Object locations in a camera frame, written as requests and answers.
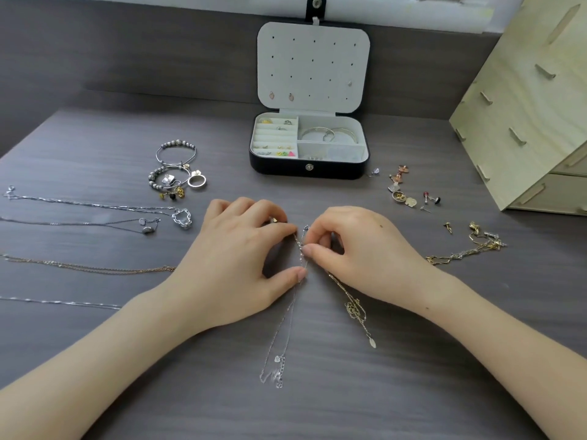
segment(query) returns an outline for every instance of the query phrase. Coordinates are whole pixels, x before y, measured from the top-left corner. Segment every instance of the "person's right hand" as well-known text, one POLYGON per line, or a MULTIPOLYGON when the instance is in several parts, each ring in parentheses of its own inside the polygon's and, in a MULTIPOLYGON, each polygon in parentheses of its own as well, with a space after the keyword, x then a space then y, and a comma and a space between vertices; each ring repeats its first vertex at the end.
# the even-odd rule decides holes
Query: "person's right hand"
POLYGON ((373 298, 421 313, 443 272, 430 265, 384 216, 360 207, 331 207, 312 224, 304 255, 373 298), (330 249, 335 233, 345 250, 330 249))

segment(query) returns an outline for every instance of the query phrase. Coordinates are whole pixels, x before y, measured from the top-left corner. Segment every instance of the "tabletop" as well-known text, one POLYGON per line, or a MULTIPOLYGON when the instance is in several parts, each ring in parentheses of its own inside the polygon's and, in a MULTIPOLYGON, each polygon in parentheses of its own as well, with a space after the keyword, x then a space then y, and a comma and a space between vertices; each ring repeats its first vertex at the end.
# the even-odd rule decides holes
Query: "tabletop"
MULTIPOLYGON (((449 123, 434 119, 358 117, 369 141, 371 168, 382 171, 378 177, 340 181, 261 175, 249 165, 248 145, 254 117, 262 111, 252 104, 83 93, 0 159, 0 186, 14 185, 17 194, 43 198, 169 206, 169 199, 162 201, 149 188, 147 176, 158 166, 158 146, 179 138, 195 144, 198 155, 191 166, 208 179, 205 189, 186 191, 181 202, 191 211, 193 226, 184 230, 162 216, 156 233, 145 236, 101 226, 0 222, 0 251, 121 269, 176 265, 197 235, 209 201, 239 196, 273 200, 300 227, 329 206, 367 207, 391 219, 423 256, 471 248, 468 224, 475 221, 499 233, 508 247, 441 268, 516 318, 587 355, 587 245, 582 243, 587 220, 500 212, 449 123), (430 206, 432 214, 392 201, 388 175, 400 164, 410 169, 403 191, 419 202, 423 191, 442 197, 440 206, 430 206), (443 227, 446 221, 453 235, 443 227)), ((107 222, 134 217, 115 210, 0 199, 0 216, 12 219, 107 222)), ((128 225, 134 229, 136 224, 128 225)), ((266 272, 298 262, 295 242, 288 239, 270 254, 266 272)), ((0 295, 124 304, 166 275, 107 276, 2 262, 0 295)), ((261 384, 259 375, 291 291, 268 310, 202 333, 166 355, 121 395, 86 438, 545 438, 501 385, 443 330, 353 293, 366 310, 377 349, 349 318, 341 290, 310 264, 293 312, 282 389, 270 380, 261 384)), ((0 387, 112 313, 0 301, 0 387)), ((280 335, 276 345, 284 342, 280 335)))

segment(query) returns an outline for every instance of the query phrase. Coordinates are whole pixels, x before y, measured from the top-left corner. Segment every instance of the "gray wood surface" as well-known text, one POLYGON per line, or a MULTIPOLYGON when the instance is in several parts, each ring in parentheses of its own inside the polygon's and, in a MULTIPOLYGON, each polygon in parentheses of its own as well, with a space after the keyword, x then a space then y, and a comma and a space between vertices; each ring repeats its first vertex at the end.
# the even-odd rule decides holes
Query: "gray wood surface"
MULTIPOLYGON (((299 226, 331 205, 368 207, 390 218, 423 256, 470 248, 467 225, 476 221, 510 247, 444 269, 525 323, 587 354, 585 219, 500 213, 450 125, 433 119, 360 117, 371 165, 382 169, 381 177, 266 177, 250 167, 247 154, 259 112, 256 105, 85 93, 0 159, 0 186, 13 184, 23 195, 107 204, 169 204, 149 188, 147 174, 157 167, 157 146, 183 138, 198 147, 192 166, 209 179, 205 191, 187 191, 183 202, 193 213, 194 228, 183 231, 166 220, 146 237, 107 228, 2 222, 2 251, 93 266, 176 265, 197 235, 209 201, 241 195, 274 200, 299 226), (390 199, 387 174, 400 163, 410 167, 404 191, 418 199, 424 190, 442 197, 442 206, 432 207, 434 214, 390 199), (452 223, 453 236, 442 227, 446 221, 452 223)), ((0 215, 95 222, 132 217, 6 198, 0 198, 0 215)), ((295 265, 297 256, 293 241, 284 242, 270 256, 267 273, 295 265)), ((103 276, 2 262, 0 278, 1 295, 122 304, 165 274, 103 276)), ((283 389, 262 385, 258 376, 291 294, 263 313, 210 330, 174 350, 106 411, 87 438, 544 438, 472 355, 426 320, 362 297, 366 324, 378 344, 374 350, 323 271, 311 266, 300 293, 283 389)), ((110 314, 0 302, 0 387, 110 314)))
MULTIPOLYGON (((0 155, 81 88, 258 104, 257 33, 268 21, 275 18, 0 0, 0 155)), ((498 39, 351 27, 371 38, 363 110, 397 116, 448 119, 498 39)))

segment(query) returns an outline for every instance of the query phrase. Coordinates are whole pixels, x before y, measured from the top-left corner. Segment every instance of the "open jewelry box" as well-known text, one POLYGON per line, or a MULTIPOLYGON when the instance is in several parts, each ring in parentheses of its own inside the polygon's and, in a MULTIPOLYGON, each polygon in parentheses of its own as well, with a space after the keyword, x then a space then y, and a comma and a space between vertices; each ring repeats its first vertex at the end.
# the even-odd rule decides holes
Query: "open jewelry box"
POLYGON ((261 103, 249 147, 260 173, 357 179, 369 160, 361 123, 369 37, 361 29, 270 22, 257 36, 261 103))

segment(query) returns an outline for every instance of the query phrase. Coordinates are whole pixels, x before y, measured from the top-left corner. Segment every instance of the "hand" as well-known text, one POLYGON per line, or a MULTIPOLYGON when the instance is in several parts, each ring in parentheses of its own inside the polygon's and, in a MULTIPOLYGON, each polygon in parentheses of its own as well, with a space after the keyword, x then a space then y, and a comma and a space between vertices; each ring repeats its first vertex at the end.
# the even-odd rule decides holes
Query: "hand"
POLYGON ((385 217, 359 207, 331 207, 314 221, 304 255, 358 291, 420 312, 433 277, 443 274, 422 258, 385 217), (330 249, 335 233, 345 252, 330 249))
POLYGON ((271 247, 296 232, 285 212, 268 200, 213 200, 199 236, 174 273, 160 286, 186 337, 227 325, 269 307, 301 281, 306 269, 291 267, 267 279, 271 247), (277 223, 264 226, 269 218, 277 223))

